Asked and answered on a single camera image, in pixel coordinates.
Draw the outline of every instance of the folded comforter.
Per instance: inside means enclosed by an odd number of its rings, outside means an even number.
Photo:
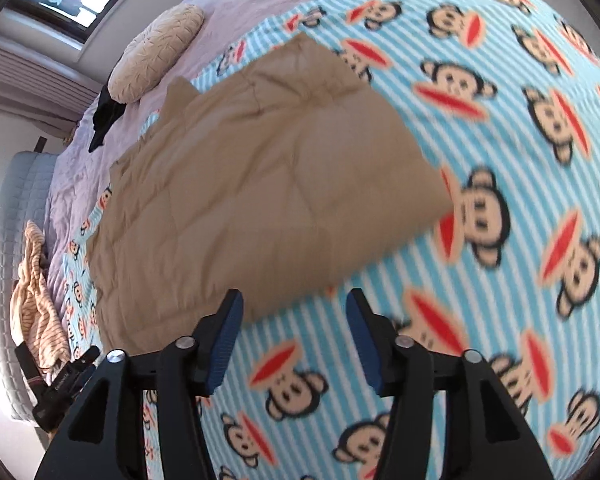
[[[304,34],[160,120],[112,168],[88,243],[106,349],[156,351],[226,290],[245,319],[338,283],[452,209],[398,113]]]

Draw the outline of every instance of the beige textured pillow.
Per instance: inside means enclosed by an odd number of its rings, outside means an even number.
[[[138,101],[156,86],[196,37],[205,15],[198,6],[165,10],[125,49],[109,78],[109,93],[119,103]]]

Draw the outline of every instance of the mattress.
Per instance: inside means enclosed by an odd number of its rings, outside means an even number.
[[[600,64],[589,50],[562,35],[564,20],[542,0],[506,0],[506,4],[496,0],[510,7],[502,12],[494,11],[492,0],[382,0],[399,2],[404,16],[398,22],[398,13],[393,12],[375,23],[360,18],[366,16],[369,1],[307,0],[267,18],[226,46],[225,53],[192,83],[204,92],[299,30],[348,62],[352,48],[365,50],[367,59],[376,60],[360,75],[368,76],[372,87],[400,111],[425,156],[441,168],[452,195],[476,185],[498,189],[492,198],[504,200],[499,202],[497,220],[506,234],[494,244],[458,246],[448,229],[454,222],[446,222],[334,290],[304,298],[277,316],[244,327],[225,385],[200,408],[214,468],[228,468],[236,478],[252,480],[307,475],[366,478],[370,462],[347,449],[347,435],[357,424],[381,431],[389,405],[362,386],[362,370],[350,359],[355,350],[342,305],[348,290],[361,286],[375,310],[393,317],[418,338],[418,330],[428,333],[424,342],[434,348],[480,349],[503,380],[511,379],[507,383],[513,389],[516,374],[532,368],[525,354],[533,348],[542,362],[529,370],[534,386],[512,393],[556,478],[568,478],[589,457],[600,436]],[[472,23],[480,25],[477,32],[484,32],[486,23],[486,35],[443,34],[434,17],[425,19],[428,11],[442,5],[450,12],[458,12],[456,7],[478,9],[484,22],[481,25],[472,15]],[[525,38],[531,35],[560,53],[555,64],[538,64],[528,53],[515,50],[528,45]],[[501,45],[512,49],[510,59],[503,58]],[[440,108],[440,100],[435,102],[429,82],[437,82],[436,60],[448,57],[473,63],[480,72],[476,84],[480,106],[470,108],[478,115],[488,113],[493,124],[467,124],[466,117]],[[544,126],[535,106],[556,103],[578,137],[569,150],[560,142],[548,144],[538,129]],[[157,113],[150,114],[138,134],[156,117]],[[115,192],[106,189],[88,221],[73,233],[81,247]],[[580,278],[570,281],[564,274],[564,255],[574,243],[584,262],[583,282],[592,276],[584,291],[576,290]],[[75,279],[65,287],[64,300],[72,313],[72,332],[80,335],[75,338],[79,352],[96,342],[96,323],[85,317],[96,306],[96,292],[84,258],[64,254],[63,259],[64,275]],[[445,322],[450,336],[446,343],[440,336],[432,337],[426,312]],[[272,400],[271,391],[267,397],[266,391],[246,384],[246,378],[266,364],[264,355],[290,346],[294,353],[302,349],[293,372],[312,378],[312,408],[300,416],[284,411]],[[146,397],[145,450],[155,459],[159,448],[154,396]],[[569,449],[560,447],[565,421],[571,420],[574,407],[583,406],[594,406],[587,414],[589,423],[577,429],[578,439],[570,440]],[[313,416],[318,408],[320,416]],[[227,437],[231,428],[246,426],[241,421],[247,419],[249,427],[263,429],[260,437],[268,440],[267,449],[260,446],[253,454],[241,454]],[[428,478],[440,475],[443,427],[443,399],[438,396]],[[296,445],[285,447],[285,442]],[[152,478],[159,478],[155,463],[148,459]]]
[[[22,236],[27,220],[48,229],[48,192],[57,155],[17,153],[0,189],[0,406],[16,420],[33,421],[32,403],[11,339],[10,301],[18,264],[23,257]]]

